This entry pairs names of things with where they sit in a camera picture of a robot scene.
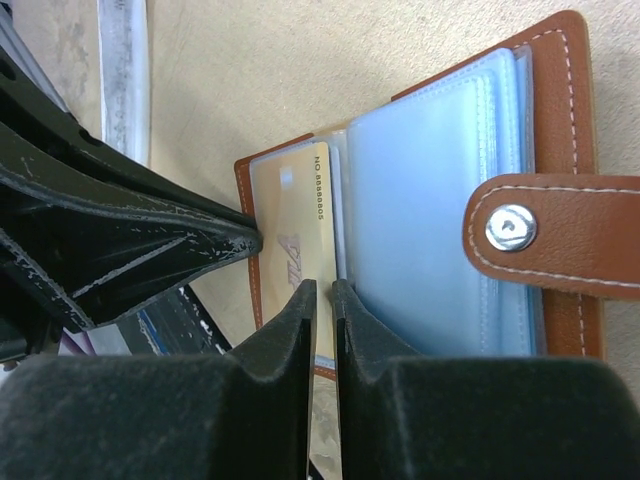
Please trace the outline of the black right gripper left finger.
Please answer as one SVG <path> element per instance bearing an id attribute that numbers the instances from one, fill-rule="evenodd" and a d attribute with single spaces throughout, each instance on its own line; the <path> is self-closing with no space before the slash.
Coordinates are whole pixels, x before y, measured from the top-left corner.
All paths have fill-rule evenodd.
<path id="1" fill-rule="evenodd" d="M 5 479 L 304 479 L 316 284 L 224 354 L 51 356 L 1 389 Z"/>

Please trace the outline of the gold VIP credit card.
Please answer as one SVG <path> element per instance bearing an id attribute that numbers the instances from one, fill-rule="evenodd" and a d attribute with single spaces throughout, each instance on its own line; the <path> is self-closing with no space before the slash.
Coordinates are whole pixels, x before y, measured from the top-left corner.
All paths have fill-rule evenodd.
<path id="1" fill-rule="evenodd" d="M 258 256 L 262 320 L 268 322 L 303 280 L 317 286 L 316 367 L 333 370 L 329 294 L 337 279 L 329 146 L 306 142 L 252 160 L 254 213 L 263 236 Z"/>

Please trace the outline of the brown leather card holder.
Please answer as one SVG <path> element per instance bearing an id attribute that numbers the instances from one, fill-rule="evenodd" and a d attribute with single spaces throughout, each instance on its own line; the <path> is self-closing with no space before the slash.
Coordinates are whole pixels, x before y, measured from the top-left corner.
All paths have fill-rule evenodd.
<path id="1" fill-rule="evenodd" d="M 605 364 L 603 301 L 639 297 L 639 180 L 598 173 L 592 93 L 587 24 L 564 10 L 336 128 L 237 161 L 255 219 L 252 160 L 329 146 L 335 368 L 313 365 L 337 406 L 339 280 L 425 356 Z"/>

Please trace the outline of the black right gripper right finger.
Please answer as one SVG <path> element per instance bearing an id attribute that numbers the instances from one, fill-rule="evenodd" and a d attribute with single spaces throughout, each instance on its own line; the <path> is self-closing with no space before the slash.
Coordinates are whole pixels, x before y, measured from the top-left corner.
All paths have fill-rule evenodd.
<path id="1" fill-rule="evenodd" d="M 332 287 L 347 479 L 635 479 L 639 410 L 604 363 L 422 355 Z"/>

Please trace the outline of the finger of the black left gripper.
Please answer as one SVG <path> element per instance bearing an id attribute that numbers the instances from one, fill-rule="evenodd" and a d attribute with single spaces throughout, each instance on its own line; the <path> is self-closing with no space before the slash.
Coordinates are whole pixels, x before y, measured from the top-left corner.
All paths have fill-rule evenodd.
<path id="1" fill-rule="evenodd" d="M 255 221 L 249 215 L 189 191 L 92 137 L 6 51 L 1 52 L 1 122 L 39 150 L 96 180 L 255 232 Z"/>
<path id="2" fill-rule="evenodd" d="M 1 128 L 1 310 L 72 332 L 257 253 L 258 231 L 104 182 Z"/>

